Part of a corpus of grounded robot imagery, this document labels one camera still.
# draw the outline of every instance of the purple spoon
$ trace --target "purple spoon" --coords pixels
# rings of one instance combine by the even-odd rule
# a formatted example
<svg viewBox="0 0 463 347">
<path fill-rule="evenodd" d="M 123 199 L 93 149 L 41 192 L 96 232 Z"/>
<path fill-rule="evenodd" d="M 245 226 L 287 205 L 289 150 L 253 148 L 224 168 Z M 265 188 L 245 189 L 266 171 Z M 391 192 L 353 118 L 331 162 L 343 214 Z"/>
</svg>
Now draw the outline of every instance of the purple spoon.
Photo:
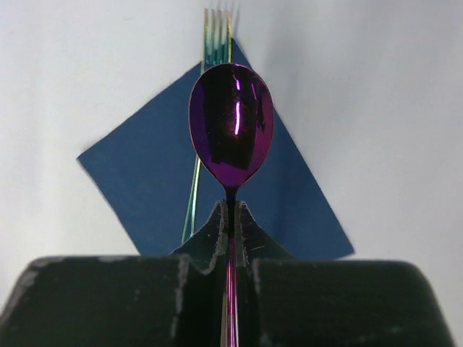
<svg viewBox="0 0 463 347">
<path fill-rule="evenodd" d="M 273 105 L 264 81 L 237 64 L 216 65 L 190 98 L 190 133 L 198 157 L 224 186 L 229 216 L 226 345 L 238 346 L 234 206 L 238 189 L 260 168 L 273 135 Z"/>
</svg>

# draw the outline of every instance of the white table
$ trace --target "white table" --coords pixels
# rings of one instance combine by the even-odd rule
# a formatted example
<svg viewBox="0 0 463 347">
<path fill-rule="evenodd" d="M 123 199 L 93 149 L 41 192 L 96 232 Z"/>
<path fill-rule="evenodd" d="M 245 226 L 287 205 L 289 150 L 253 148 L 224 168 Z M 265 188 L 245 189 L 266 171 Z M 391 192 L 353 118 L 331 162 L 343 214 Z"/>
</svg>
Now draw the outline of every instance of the white table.
<svg viewBox="0 0 463 347">
<path fill-rule="evenodd" d="M 0 302 L 36 257 L 136 254 L 75 158 L 200 59 L 209 4 L 0 1 Z M 353 258 L 415 263 L 463 344 L 463 3 L 237 10 Z"/>
</svg>

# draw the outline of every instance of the utensil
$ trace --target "utensil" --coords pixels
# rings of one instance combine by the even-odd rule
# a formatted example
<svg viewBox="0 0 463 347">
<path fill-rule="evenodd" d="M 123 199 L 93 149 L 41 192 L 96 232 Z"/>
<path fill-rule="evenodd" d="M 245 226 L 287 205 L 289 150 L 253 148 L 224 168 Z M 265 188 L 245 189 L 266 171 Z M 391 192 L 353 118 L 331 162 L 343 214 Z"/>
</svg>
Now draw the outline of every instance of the utensil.
<svg viewBox="0 0 463 347">
<path fill-rule="evenodd" d="M 203 60 L 201 74 L 213 65 L 232 61 L 232 15 L 221 10 L 204 10 Z M 197 187 L 200 177 L 201 161 L 196 155 L 195 167 L 188 198 L 187 215 L 182 232 L 182 243 L 195 233 Z"/>
<path fill-rule="evenodd" d="M 237 64 L 205 71 L 190 97 L 190 133 L 198 157 L 226 193 L 226 346 L 238 346 L 234 206 L 238 189 L 260 168 L 272 140 L 273 106 L 264 81 Z"/>
</svg>

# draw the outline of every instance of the green metallic fork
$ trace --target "green metallic fork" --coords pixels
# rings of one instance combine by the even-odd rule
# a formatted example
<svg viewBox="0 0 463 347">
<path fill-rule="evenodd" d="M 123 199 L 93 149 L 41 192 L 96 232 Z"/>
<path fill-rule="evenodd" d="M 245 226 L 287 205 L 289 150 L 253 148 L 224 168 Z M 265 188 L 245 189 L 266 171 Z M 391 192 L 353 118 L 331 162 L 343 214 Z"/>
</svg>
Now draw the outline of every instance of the green metallic fork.
<svg viewBox="0 0 463 347">
<path fill-rule="evenodd" d="M 201 61 L 201 74 L 214 65 L 232 62 L 231 28 L 232 18 L 230 12 L 204 10 L 204 49 L 203 60 Z M 200 178 L 200 169 L 201 160 L 196 155 L 190 197 L 188 198 L 187 216 L 183 225 L 182 243 L 195 233 L 197 186 Z"/>
</svg>

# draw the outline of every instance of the blue napkin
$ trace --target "blue napkin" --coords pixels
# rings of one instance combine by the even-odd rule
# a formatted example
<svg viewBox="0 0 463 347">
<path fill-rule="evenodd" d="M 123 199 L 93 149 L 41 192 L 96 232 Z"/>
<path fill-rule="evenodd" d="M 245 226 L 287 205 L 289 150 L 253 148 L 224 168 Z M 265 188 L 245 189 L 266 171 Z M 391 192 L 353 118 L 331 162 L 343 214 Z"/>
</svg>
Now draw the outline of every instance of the blue napkin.
<svg viewBox="0 0 463 347">
<path fill-rule="evenodd" d="M 233 42 L 233 61 L 249 66 Z M 200 65 L 79 156 L 142 255 L 164 255 L 182 239 L 195 162 L 188 103 Z M 258 224 L 295 257 L 332 260 L 353 253 L 330 205 L 276 112 L 260 170 L 239 191 Z M 202 168 L 196 226 L 222 186 Z"/>
</svg>

